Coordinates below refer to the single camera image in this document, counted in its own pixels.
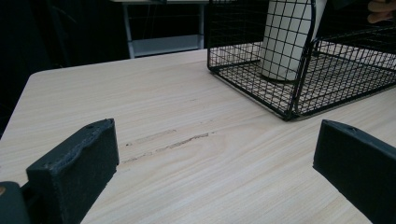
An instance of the light wood tabletop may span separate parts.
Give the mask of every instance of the light wood tabletop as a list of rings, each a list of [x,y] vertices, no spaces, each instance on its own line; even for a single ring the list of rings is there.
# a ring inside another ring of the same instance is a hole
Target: light wood tabletop
[[[197,50],[33,74],[0,141],[0,181],[114,118],[117,172],[83,223],[368,223],[312,168],[323,119],[396,146],[396,89],[285,122]]]

